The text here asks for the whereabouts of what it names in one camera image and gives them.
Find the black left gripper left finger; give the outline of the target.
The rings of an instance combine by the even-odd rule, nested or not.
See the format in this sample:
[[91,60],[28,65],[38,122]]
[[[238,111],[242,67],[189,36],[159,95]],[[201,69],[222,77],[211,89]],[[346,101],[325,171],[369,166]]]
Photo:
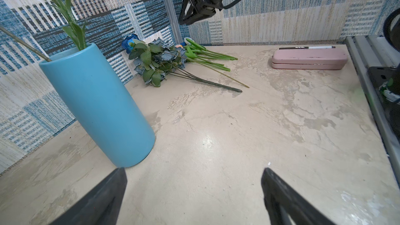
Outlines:
[[52,225],[115,225],[127,186],[124,168],[117,168]]

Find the dark blue rose stem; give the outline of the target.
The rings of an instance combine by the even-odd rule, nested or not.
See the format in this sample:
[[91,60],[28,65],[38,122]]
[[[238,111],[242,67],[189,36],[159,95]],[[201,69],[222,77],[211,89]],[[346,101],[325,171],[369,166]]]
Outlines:
[[121,45],[127,54],[130,54],[131,51],[133,50],[130,43],[134,43],[134,40],[139,40],[139,37],[136,34],[130,34],[126,36],[126,38],[122,41]]

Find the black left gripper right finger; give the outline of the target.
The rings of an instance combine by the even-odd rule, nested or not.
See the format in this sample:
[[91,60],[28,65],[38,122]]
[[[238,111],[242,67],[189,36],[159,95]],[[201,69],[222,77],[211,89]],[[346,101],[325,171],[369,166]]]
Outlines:
[[299,195],[272,169],[261,177],[264,204],[272,225],[333,225],[334,223]]

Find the pale blue rose bouquet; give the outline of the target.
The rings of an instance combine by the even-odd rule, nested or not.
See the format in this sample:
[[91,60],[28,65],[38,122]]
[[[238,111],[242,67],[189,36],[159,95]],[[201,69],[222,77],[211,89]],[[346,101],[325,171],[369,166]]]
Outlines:
[[203,84],[220,87],[233,92],[241,93],[241,89],[233,88],[220,83],[202,79],[185,69],[188,62],[183,52],[176,51],[168,42],[158,38],[150,43],[141,40],[134,40],[130,43],[133,50],[129,59],[133,61],[135,71],[142,76],[145,84],[152,84],[154,87],[160,87],[161,82],[167,75],[181,79],[191,80]]

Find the light blue cylindrical vase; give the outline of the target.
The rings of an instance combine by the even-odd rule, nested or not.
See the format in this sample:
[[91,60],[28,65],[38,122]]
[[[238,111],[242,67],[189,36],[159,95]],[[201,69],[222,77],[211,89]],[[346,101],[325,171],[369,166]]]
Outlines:
[[132,167],[148,156],[155,133],[96,44],[60,52],[39,67],[115,166]]

